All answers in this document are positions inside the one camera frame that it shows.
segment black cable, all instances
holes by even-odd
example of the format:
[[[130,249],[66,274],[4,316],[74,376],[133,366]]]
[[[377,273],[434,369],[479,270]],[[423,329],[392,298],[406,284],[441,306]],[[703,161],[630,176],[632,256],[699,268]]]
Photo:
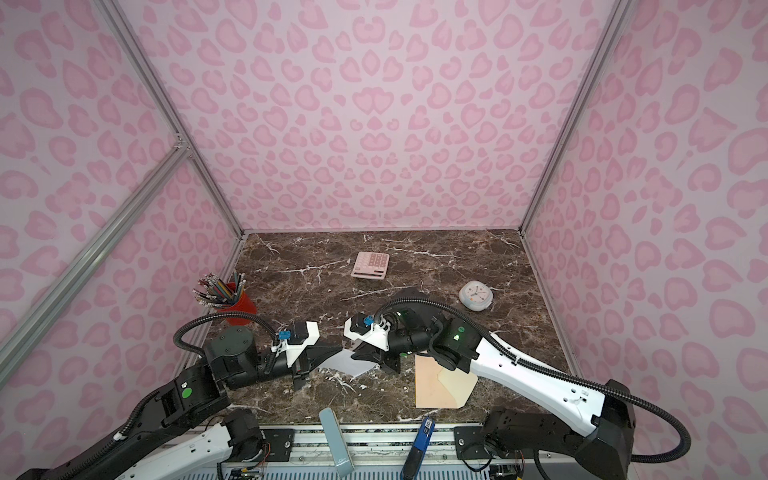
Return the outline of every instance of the black cable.
[[[541,373],[542,375],[550,376],[555,379],[562,380],[564,382],[574,383],[579,386],[587,387],[589,389],[593,389],[597,392],[602,393],[603,395],[612,396],[615,399],[619,399],[623,402],[630,403],[634,406],[638,406],[642,408],[643,410],[647,410],[648,412],[653,413],[655,416],[663,419],[665,422],[672,425],[672,427],[677,431],[677,434],[680,436],[680,442],[677,444],[677,446],[673,449],[671,449],[669,452],[664,453],[657,453],[656,455],[632,455],[631,461],[635,463],[665,463],[665,462],[672,462],[673,460],[677,460],[678,458],[682,457],[686,453],[688,453],[688,450],[690,450],[690,444],[691,444],[691,438],[690,433],[688,433],[688,429],[685,428],[685,425],[675,418],[674,415],[667,412],[666,410],[662,409],[659,406],[654,405],[653,403],[648,402],[647,400],[643,400],[640,397],[636,397],[634,395],[631,395],[626,392],[622,392],[619,389],[615,389],[610,386],[601,385],[600,383],[592,382],[591,380],[581,379],[577,376],[573,376],[571,374],[560,372],[555,369],[551,369],[545,366],[538,365],[537,363],[529,362],[526,359],[518,359],[518,357],[514,354],[509,352],[501,343],[499,343],[491,333],[486,329],[484,326],[476,323],[474,320],[469,318],[469,316],[462,312],[461,310],[456,309],[453,306],[445,305],[444,303],[436,302],[434,300],[429,300],[425,298],[417,298],[417,297],[409,297],[409,298],[398,298],[394,300],[390,300],[389,302],[384,303],[377,311],[376,314],[373,316],[373,321],[376,321],[382,314],[383,311],[387,310],[388,308],[392,308],[395,305],[402,305],[403,303],[419,303],[422,305],[427,306],[434,306],[435,308],[439,308],[445,312],[451,313],[454,316],[457,316],[459,319],[464,320],[469,324],[470,326],[474,327],[479,333],[482,338],[484,338],[488,343],[494,346],[502,355],[509,358],[512,363],[520,366],[524,366],[527,369],[533,370],[535,372]]]
[[[469,468],[470,470],[472,470],[472,471],[473,471],[473,472],[475,472],[475,473],[477,473],[477,472],[482,472],[483,470],[485,470],[485,469],[486,469],[486,468],[487,468],[487,467],[488,467],[488,466],[491,464],[491,460],[493,460],[493,455],[491,455],[491,454],[488,452],[488,449],[485,447],[485,442],[475,442],[475,443],[470,443],[469,445],[467,445],[466,447],[464,447],[464,449],[462,450],[462,457],[464,456],[464,452],[466,452],[466,451],[467,451],[467,450],[469,450],[471,447],[474,447],[474,446],[476,446],[476,445],[482,445],[482,446],[483,446],[483,449],[485,450],[485,453],[488,453],[488,461],[487,461],[487,462],[486,462],[486,463],[485,463],[485,464],[484,464],[482,467],[473,467],[473,466],[471,466],[470,464],[468,464],[466,460],[464,460],[464,459],[462,458],[462,462],[464,462],[464,465],[467,465],[467,468]]]
[[[208,423],[205,424],[205,429],[203,429],[203,432],[208,430],[208,427],[210,427],[210,424],[213,423],[215,419],[217,419],[217,418],[224,418],[224,417],[226,417],[226,415],[214,415],[214,416],[210,417],[210,420],[208,420]]]
[[[541,466],[541,460],[538,459],[538,450],[533,451],[533,462],[536,464],[538,474],[541,475],[544,480],[551,480],[549,475],[547,475],[547,472],[544,471],[544,467]]]
[[[453,316],[457,316],[458,318],[467,322],[467,324],[469,324],[472,328],[477,330],[478,333],[480,333],[480,336],[487,340],[488,343],[493,345],[499,352],[502,353],[502,355],[509,358],[512,362],[518,361],[518,356],[507,351],[507,349],[505,349],[501,343],[499,343],[495,338],[491,336],[491,333],[483,325],[480,325],[473,319],[469,318],[469,316],[461,310],[456,309],[450,305],[445,305],[444,303],[436,302],[434,300],[418,297],[405,297],[390,300],[389,302],[385,302],[384,305],[380,306],[380,308],[376,311],[376,314],[373,316],[373,321],[376,322],[381,317],[382,313],[387,309],[392,308],[395,305],[402,305],[403,303],[420,303],[422,305],[434,306],[435,308],[443,310],[444,312],[448,312]]]
[[[389,321],[389,331],[394,332],[399,326],[396,313],[385,313],[384,320]]]
[[[482,472],[483,470],[485,470],[491,464],[491,460],[492,459],[493,458],[489,458],[488,461],[482,467],[473,467],[470,464],[468,464],[466,460],[462,460],[462,462],[464,462],[464,465],[467,465],[467,468],[469,468],[473,472],[477,473],[477,472]]]
[[[141,399],[139,403],[136,404],[123,426],[118,430],[118,434],[120,436],[125,437],[125,434],[128,432],[128,430],[133,428],[136,419],[138,419],[139,415],[141,414],[141,411],[159,392],[160,389],[152,390],[143,399]],[[96,453],[80,462],[77,466],[63,474],[57,480],[71,480],[71,478],[74,478],[77,474],[83,472],[86,468],[90,468],[94,463],[101,460],[106,454],[111,452],[114,447],[118,446],[119,442],[122,441],[123,440],[115,440],[114,438],[110,439],[109,442],[105,443],[104,446],[98,449]]]
[[[188,352],[196,353],[197,355],[201,357],[205,357],[205,352],[203,349],[201,349],[199,346],[192,345],[190,343],[184,342],[181,337],[184,336],[185,333],[189,332],[193,328],[203,325],[208,322],[213,322],[214,320],[219,319],[225,319],[225,318],[241,318],[250,320],[251,322],[257,323],[262,328],[266,330],[266,333],[270,336],[270,341],[275,343],[277,342],[277,333],[275,332],[275,329],[272,328],[272,326],[263,318],[261,318],[258,315],[254,315],[253,313],[248,312],[218,312],[218,313],[211,313],[209,315],[203,315],[200,316],[194,320],[192,320],[189,323],[185,323],[181,326],[179,330],[176,331],[174,334],[174,344],[179,347],[182,350],[187,350]],[[276,360],[276,354],[275,352],[271,352],[271,354],[266,358],[266,365],[265,365],[265,373],[269,373],[272,371],[272,367],[275,365]]]

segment gray eraser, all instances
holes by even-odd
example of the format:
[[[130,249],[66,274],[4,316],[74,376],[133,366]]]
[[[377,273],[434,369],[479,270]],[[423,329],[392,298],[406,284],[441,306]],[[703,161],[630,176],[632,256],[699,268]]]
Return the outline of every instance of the gray eraser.
[[[333,455],[336,471],[339,473],[340,478],[346,477],[355,471],[355,467],[352,465],[349,450],[347,450],[346,442],[344,442],[344,437],[341,434],[339,420],[336,419],[336,414],[333,413],[332,409],[328,408],[320,411],[320,423],[323,425],[323,431],[326,434],[331,455]]]

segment vent grille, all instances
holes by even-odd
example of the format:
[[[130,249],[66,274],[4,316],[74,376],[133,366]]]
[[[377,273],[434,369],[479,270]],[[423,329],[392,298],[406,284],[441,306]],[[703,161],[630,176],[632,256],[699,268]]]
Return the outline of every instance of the vent grille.
[[[216,480],[215,468],[202,468],[179,480]],[[263,480],[340,480],[334,467],[269,467]],[[363,466],[344,480],[400,480],[400,467]],[[470,472],[464,465],[422,465],[416,480],[489,480],[488,470]]]

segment beige envelope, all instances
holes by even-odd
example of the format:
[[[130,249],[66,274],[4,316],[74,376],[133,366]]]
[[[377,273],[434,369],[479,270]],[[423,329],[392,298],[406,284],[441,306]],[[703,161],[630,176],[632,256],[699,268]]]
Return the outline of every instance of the beige envelope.
[[[417,356],[416,408],[460,409],[467,403],[477,382],[474,373],[459,369],[451,371],[430,356]]]

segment pink wallpaper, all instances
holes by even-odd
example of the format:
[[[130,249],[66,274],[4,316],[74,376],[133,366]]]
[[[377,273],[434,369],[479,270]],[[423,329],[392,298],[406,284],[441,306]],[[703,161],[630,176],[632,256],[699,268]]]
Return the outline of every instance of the pink wallpaper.
[[[768,3],[641,2],[529,236],[584,375],[690,428],[642,478],[768,477],[766,73]]]
[[[201,314],[190,288],[233,245],[182,165],[0,392],[0,477],[69,460],[167,382],[182,353],[173,334]]]
[[[0,5],[0,342],[169,149],[88,0]]]
[[[122,2],[246,228],[516,227],[613,0]]]

